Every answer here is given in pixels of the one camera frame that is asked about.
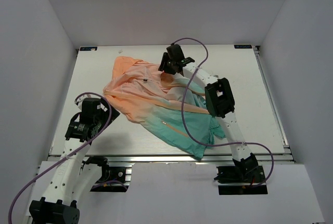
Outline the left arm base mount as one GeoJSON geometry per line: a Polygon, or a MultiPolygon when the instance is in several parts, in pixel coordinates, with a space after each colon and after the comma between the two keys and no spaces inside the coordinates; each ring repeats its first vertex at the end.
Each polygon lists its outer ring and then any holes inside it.
{"type": "Polygon", "coordinates": [[[101,171],[101,177],[92,186],[91,192],[126,192],[131,180],[131,167],[116,165],[106,157],[92,156],[83,160],[81,171],[89,164],[95,164],[101,171]]]}

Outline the orange and teal jacket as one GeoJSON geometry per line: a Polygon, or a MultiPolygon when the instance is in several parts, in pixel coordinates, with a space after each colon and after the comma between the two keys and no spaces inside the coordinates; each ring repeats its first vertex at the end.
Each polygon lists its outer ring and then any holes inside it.
{"type": "Polygon", "coordinates": [[[204,90],[192,82],[185,96],[185,131],[181,101],[188,79],[158,71],[158,64],[132,57],[116,57],[112,79],[103,92],[109,103],[132,123],[141,124],[165,143],[202,158],[207,144],[225,134],[206,109],[204,90]]]}

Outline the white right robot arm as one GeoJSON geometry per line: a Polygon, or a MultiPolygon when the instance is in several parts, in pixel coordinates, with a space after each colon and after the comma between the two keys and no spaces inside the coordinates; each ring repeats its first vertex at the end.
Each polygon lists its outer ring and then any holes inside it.
{"type": "Polygon", "coordinates": [[[220,124],[226,136],[227,143],[220,146],[230,146],[236,178],[250,183],[251,186],[256,186],[255,176],[259,171],[259,164],[248,145],[260,147],[264,147],[264,145],[245,141],[236,119],[235,99],[228,79],[216,78],[204,71],[201,68],[203,63],[196,64],[193,58],[186,58],[181,46],[177,43],[172,43],[166,50],[158,70],[171,75],[181,74],[189,79],[181,101],[181,117],[185,131],[194,142],[203,145],[190,134],[185,123],[185,96],[189,86],[194,82],[204,90],[206,109],[220,124]]]}

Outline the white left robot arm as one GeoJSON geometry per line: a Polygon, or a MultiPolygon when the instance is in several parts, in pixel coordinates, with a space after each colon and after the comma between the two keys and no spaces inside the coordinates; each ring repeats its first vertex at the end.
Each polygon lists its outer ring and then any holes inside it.
{"type": "Polygon", "coordinates": [[[30,203],[33,223],[78,223],[84,195],[110,176],[105,157],[85,156],[120,113],[98,94],[81,94],[75,104],[80,112],[70,120],[61,158],[51,167],[54,175],[41,198],[30,203]]]}

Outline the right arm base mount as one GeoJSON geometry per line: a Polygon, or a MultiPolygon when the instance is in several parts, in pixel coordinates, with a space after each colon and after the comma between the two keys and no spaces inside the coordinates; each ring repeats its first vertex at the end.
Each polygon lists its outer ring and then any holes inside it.
{"type": "Polygon", "coordinates": [[[219,166],[214,181],[217,182],[219,195],[268,195],[262,166],[244,176],[236,166],[219,166]]]}

